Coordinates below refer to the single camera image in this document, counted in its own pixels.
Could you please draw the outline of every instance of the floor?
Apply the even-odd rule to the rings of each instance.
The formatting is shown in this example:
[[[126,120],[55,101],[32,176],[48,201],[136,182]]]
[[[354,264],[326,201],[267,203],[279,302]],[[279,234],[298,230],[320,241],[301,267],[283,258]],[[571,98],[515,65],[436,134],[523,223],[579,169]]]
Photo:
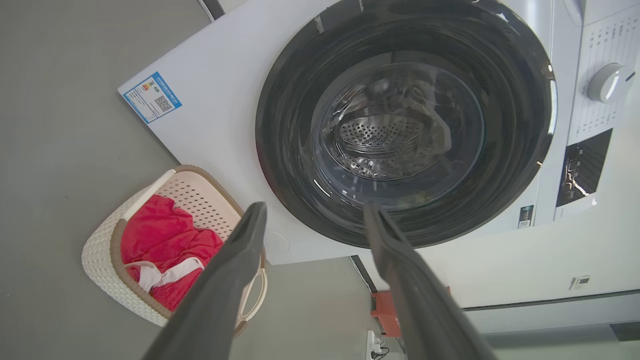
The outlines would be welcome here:
[[[94,285],[80,254],[177,164],[116,88],[208,22],[196,0],[0,3],[3,358],[139,359],[159,332]],[[268,274],[233,359],[362,358],[374,323],[348,259]]]

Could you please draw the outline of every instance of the black display screen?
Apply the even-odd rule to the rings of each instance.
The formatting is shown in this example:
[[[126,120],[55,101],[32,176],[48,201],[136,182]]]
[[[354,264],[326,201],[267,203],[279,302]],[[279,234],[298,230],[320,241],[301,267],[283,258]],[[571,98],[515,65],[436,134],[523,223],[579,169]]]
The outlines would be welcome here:
[[[613,129],[609,129],[566,147],[556,206],[568,204],[596,192],[612,131]]]

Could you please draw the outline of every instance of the laundry basket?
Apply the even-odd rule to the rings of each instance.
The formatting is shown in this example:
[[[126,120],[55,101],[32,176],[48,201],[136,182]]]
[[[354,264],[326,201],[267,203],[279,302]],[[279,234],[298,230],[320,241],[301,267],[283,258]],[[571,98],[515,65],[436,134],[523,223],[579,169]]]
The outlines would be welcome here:
[[[109,296],[127,309],[160,326],[166,325],[172,312],[156,301],[127,273],[122,263],[120,241],[127,221],[153,194],[169,197],[193,216],[197,228],[211,229],[226,241],[243,215],[242,209],[231,196],[201,168],[181,165],[167,171],[153,184],[126,200],[89,237],[82,252],[84,272]],[[264,249],[256,275],[244,288],[236,321],[235,334],[239,334],[264,301],[267,276],[264,271]],[[255,278],[262,278],[262,289],[253,308],[244,314],[244,307]]]

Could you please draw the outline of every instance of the red clothing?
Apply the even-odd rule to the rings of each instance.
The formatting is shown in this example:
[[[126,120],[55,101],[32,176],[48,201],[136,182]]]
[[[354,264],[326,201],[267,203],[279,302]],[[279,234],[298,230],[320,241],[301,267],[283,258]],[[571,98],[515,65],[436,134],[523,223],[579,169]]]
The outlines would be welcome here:
[[[120,244],[124,264],[150,261],[164,273],[191,257],[207,266],[220,251],[224,243],[216,233],[196,229],[191,214],[174,209],[173,205],[172,199],[153,195],[129,219]],[[137,268],[127,271],[139,281]],[[152,288],[150,294],[167,309],[175,311],[201,272],[202,269],[193,270],[176,282]]]

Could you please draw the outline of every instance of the round black door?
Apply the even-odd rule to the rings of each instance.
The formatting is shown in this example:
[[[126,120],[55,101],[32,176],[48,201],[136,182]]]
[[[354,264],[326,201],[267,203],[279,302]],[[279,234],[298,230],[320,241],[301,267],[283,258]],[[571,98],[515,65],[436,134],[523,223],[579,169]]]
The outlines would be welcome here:
[[[343,0],[277,59],[256,118],[260,164],[313,230],[368,247],[367,202],[416,247],[466,234],[536,175],[555,86],[534,33],[492,0]]]

